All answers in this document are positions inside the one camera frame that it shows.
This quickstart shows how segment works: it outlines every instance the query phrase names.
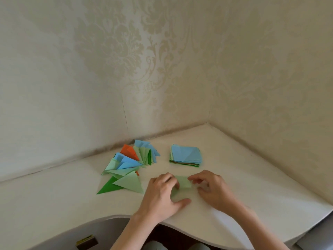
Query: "person's right hand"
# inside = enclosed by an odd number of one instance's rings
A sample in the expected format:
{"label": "person's right hand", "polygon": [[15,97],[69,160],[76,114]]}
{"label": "person's right hand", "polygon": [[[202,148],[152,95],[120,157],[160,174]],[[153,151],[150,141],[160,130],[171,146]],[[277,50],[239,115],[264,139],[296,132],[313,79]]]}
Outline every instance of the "person's right hand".
{"label": "person's right hand", "polygon": [[188,179],[193,181],[193,184],[200,184],[202,181],[206,181],[208,183],[210,189],[209,191],[198,187],[198,192],[206,203],[211,205],[216,210],[222,211],[233,217],[235,211],[243,206],[220,175],[203,170],[200,173],[189,176]]}

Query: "wallpaper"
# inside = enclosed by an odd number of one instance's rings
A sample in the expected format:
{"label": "wallpaper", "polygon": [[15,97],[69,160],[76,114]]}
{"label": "wallpaper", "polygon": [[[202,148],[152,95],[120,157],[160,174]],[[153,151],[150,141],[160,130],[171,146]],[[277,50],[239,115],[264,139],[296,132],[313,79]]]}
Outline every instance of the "wallpaper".
{"label": "wallpaper", "polygon": [[0,181],[207,122],[227,4],[0,0]]}
{"label": "wallpaper", "polygon": [[333,203],[333,0],[232,0],[212,124]]}

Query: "white table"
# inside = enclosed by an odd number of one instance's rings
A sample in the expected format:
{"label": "white table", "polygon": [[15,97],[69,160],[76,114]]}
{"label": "white table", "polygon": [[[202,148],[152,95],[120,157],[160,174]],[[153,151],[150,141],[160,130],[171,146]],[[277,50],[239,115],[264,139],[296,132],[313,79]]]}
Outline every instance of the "white table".
{"label": "white table", "polygon": [[[281,240],[291,240],[317,224],[333,207],[279,169],[209,124],[150,140],[157,164],[139,170],[143,189],[165,172],[186,175],[203,169],[222,175],[231,189]],[[196,146],[200,168],[169,163],[170,145]],[[101,176],[119,149],[0,183],[0,242],[3,250],[24,250],[96,219],[133,214],[143,197],[126,189],[96,195],[110,176]],[[179,194],[192,203],[164,221],[205,243],[251,249],[239,225],[206,205],[194,188]]]}

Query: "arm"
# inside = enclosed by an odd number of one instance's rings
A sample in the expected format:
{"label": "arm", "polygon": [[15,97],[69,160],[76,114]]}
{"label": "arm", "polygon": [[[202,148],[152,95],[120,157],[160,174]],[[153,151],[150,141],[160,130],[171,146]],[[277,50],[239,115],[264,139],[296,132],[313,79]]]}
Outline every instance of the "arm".
{"label": "arm", "polygon": [[127,226],[111,250],[140,250],[153,228],[187,206],[191,200],[173,203],[171,190],[179,188],[177,179],[170,173],[152,178],[139,210],[133,214]]}
{"label": "arm", "polygon": [[210,191],[198,187],[199,195],[213,208],[235,219],[250,239],[255,250],[289,250],[264,226],[254,211],[236,199],[221,176],[204,170],[188,179],[192,180],[193,183],[202,183],[202,181],[208,183]]}

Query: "orange folded paper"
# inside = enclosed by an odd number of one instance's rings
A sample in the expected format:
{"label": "orange folded paper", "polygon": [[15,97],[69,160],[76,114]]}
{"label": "orange folded paper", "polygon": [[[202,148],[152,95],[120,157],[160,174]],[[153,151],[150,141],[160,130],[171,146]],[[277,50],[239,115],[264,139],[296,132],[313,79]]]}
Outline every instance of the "orange folded paper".
{"label": "orange folded paper", "polygon": [[140,159],[138,158],[138,156],[136,155],[136,152],[134,151],[133,147],[129,146],[129,145],[124,145],[122,150],[120,151],[120,153],[122,153],[123,155],[133,159],[133,160],[136,160],[136,161],[139,161]]}

